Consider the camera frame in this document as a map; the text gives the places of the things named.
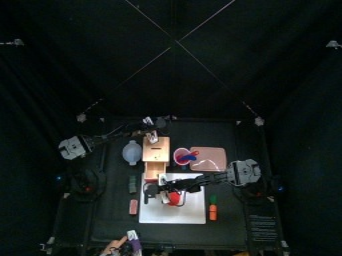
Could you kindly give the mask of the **person's hand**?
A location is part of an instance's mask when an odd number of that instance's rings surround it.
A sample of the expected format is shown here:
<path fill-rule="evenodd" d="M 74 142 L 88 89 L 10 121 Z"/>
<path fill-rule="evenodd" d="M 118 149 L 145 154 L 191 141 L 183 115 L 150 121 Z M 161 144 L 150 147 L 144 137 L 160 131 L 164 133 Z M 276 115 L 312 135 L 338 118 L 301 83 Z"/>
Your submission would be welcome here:
<path fill-rule="evenodd" d="M 126 241 L 125 236 L 122 236 L 118 240 L 112 240 L 106 245 L 105 249 L 101 251 L 98 256 L 117 256 L 118 249 L 125 241 Z"/>

